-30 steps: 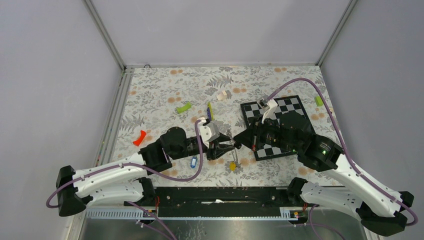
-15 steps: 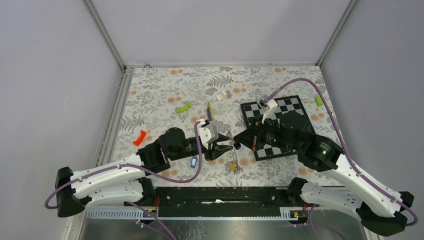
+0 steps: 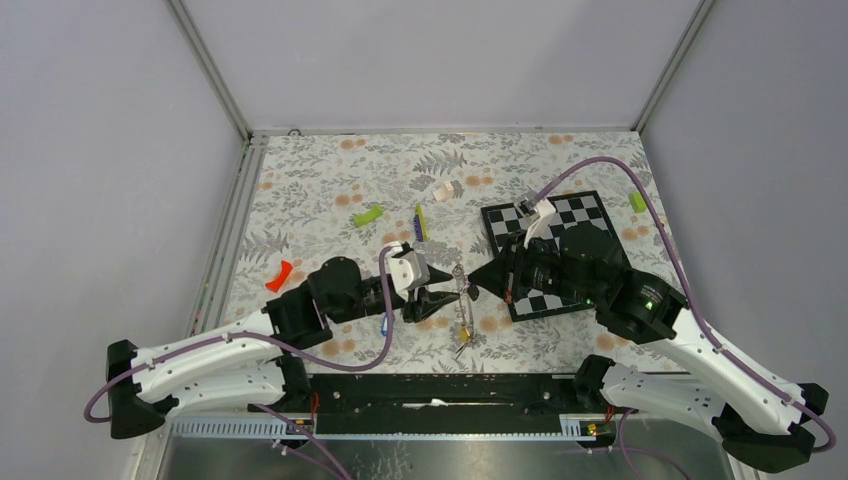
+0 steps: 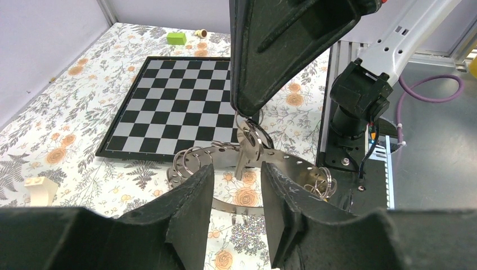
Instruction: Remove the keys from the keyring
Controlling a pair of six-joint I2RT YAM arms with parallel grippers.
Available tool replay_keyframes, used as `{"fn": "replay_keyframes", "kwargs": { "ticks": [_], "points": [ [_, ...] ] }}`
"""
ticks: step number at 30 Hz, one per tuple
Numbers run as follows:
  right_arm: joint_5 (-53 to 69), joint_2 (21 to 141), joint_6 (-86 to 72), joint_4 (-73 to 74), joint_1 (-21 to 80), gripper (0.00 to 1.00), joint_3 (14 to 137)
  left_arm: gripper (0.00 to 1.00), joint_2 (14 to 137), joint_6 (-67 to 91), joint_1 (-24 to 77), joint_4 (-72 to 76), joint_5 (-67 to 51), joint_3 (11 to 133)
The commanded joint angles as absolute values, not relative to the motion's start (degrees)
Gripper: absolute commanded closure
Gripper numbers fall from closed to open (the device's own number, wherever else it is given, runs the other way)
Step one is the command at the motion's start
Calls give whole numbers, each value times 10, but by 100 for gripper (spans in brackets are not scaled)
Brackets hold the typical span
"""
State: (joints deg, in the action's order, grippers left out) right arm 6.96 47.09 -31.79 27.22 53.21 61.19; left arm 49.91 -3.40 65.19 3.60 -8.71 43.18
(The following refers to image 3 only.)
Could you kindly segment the small keys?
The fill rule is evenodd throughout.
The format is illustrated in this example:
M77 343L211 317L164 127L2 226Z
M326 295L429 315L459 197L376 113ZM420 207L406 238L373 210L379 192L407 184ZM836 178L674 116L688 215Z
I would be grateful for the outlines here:
M454 352L453 358L458 360L460 355L472 344L474 340L474 325L470 321L462 321L458 328L459 347Z

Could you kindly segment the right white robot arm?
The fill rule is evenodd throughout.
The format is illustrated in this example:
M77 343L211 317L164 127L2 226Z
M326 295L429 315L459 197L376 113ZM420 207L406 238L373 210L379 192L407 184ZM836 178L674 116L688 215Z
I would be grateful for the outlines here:
M766 473L810 460L815 438L806 423L823 413L828 392L780 378L702 328L680 292L632 268L620 242L600 228L573 226L554 244L511 233L469 280L509 304L539 291L590 306L611 333L671 359L698 380L684 386L590 355L573 379L573 396L583 410L619 407L661 415Z

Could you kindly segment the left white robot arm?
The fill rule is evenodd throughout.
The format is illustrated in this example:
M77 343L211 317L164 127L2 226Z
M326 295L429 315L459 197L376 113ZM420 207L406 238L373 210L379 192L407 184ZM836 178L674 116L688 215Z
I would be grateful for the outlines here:
M299 410L311 388L302 356L331 339L331 325L389 315L419 323L458 300L429 289L451 278L414 252L390 256L370 278L354 260L334 257L261 309L196 338L148 348L114 342L106 353L110 435L134 438L182 413L254 403Z

